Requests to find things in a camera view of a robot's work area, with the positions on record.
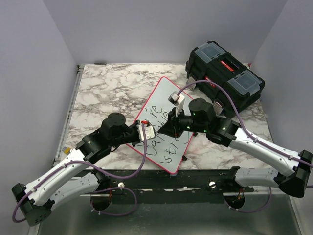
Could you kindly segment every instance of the silver metal panel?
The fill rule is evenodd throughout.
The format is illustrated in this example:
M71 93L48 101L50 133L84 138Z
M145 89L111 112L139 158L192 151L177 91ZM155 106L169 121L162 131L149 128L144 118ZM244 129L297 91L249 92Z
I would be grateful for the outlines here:
M243 209L263 205L268 195L247 195ZM111 212L125 212L132 205L114 205ZM129 216L112 217L91 212L89 197L79 197L56 209L40 226L41 235L299 235L291 201L273 195L264 211L242 214L224 204L140 205Z
M66 120L64 122L61 139L60 139L60 142L59 142L59 145L57 148L57 153L56 153L56 156L54 158L54 161L56 161L56 162L59 162L61 160L61 158L60 158L61 149L63 148L64 143L65 143L65 139L67 137L67 132L68 132L68 128L69 128L69 121L71 120L71 117L72 117L73 108L74 108L75 100L77 98L78 88L80 85L80 81L82 79L84 67L85 67L84 65L79 65L79 67L78 67L77 76L76 76L76 80L75 80L75 84L74 84L74 90L73 90L73 93L72 93L72 96L70 99L70 103L69 103L69 107L67 110L67 117L66 117Z

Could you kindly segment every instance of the black toolbox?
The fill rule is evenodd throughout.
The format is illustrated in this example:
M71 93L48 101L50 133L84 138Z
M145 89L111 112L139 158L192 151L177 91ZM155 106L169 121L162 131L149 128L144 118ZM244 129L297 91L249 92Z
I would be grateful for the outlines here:
M258 100L264 88L263 79L214 41L209 41L190 53L186 71L187 83L206 79L220 85L232 98L239 112ZM230 102L217 87L208 83L198 83L197 87L214 102L215 107L218 105L220 112L227 118L235 116Z

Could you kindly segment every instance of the screw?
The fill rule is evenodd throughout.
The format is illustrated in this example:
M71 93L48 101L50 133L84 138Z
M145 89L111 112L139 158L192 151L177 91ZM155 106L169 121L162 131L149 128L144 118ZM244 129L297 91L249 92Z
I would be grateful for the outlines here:
M216 187L216 183L214 181L211 181L209 183L209 186L211 187L211 189L214 189Z
M118 185L117 185L119 188L124 188L125 187L125 184L123 183L123 182L120 182L120 183L118 183Z

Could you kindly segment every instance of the whiteboard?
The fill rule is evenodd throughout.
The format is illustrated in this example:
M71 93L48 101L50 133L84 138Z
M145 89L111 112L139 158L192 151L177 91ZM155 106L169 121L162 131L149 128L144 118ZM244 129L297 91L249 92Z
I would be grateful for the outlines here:
M158 130L167 121L167 114L175 107L168 101L168 97L174 91L178 92L179 90L179 87L167 77L162 77L135 120L149 121L155 130ZM183 109L186 115L190 115L188 104L192 98L186 93L182 94L185 96ZM175 174L192 135L190 132L183 132L181 137L174 139L164 134L158 134L156 138L147 141L147 158L167 172ZM143 143L139 143L135 147L129 145L129 147L143 155Z

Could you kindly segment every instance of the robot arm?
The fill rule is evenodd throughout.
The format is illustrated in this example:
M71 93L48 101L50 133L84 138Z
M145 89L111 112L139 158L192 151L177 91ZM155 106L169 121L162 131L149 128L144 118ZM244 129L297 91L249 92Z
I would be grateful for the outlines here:
M195 185L193 180L186 190L198 188L203 190L200 191L201 193L209 193L208 196L210 196L212 195L210 193L223 194L223 192L234 192L239 188L248 186L270 186L280 188L288 195L303 197L310 175L310 167L301 163L301 161L311 163L312 153L306 150L297 153L283 149L249 132L250 135L255 136L255 138L251 138L243 131L240 124L227 118L217 117L214 107L203 99L195 99L189 103L191 115L187 116L182 109L183 96L176 95L174 97L176 101L173 103L177 108L174 108L168 114L168 120L159 129L159 133L173 138L181 136L183 131L206 133L206 137L212 142L246 152L273 167L270 169L233 167L229 170L229 175L219 173L216 176L216 184L213 181L207 181L208 178L212 179L215 176L205 176L205 184ZM110 181L109 177L103 178L102 174L99 177L99 174L92 172L74 181L71 178L110 154L112 147L125 143L136 144L144 139L148 140L154 137L155 130L148 122L140 125L140 122L136 121L133 125L127 126L125 117L122 114L110 114L102 122L99 129L83 137L82 141L77 144L76 149L53 169L27 185L17 184L12 188L18 202L16 210L19 207L28 224L34 226L46 219L57 206L73 197L93 192L99 189L99 187L111 188L111 183L116 183L117 181ZM286 158L286 156L264 147L259 144L258 140L262 140L263 143L266 143L273 149L286 153L285 155L289 157ZM185 184L189 179L189 175L186 179L179 180L180 177L185 175L186 173L177 177L166 177L164 184L156 186L157 191L168 193L165 189L171 188L183 188L185 190ZM147 190L147 186L150 187L146 180L144 177L142 181L143 189L145 190ZM140 181L138 183L136 181L134 187L141 189Z
M110 154L112 147L125 143L137 144L155 137L155 130L148 122L136 121L127 126L125 121L122 114L110 114L99 129L83 137L76 149L46 174L27 185L16 184L12 188L30 226L43 221L63 202L95 191L100 184L95 174L89 173L79 180L71 179ZM15 219L16 210L13 221L21 222Z
M213 105L202 98L191 101L188 106L191 115L185 115L181 105L183 100L182 95L174 93L170 96L169 101L176 108L169 112L168 120L159 129L159 133L173 138L181 136L183 131L206 133L206 137L213 143L238 149L273 167L265 170L239 169L235 176L239 185L277 187L288 195L304 196L311 169L301 161L310 164L312 153L284 149L250 131L247 135L239 123L216 116Z

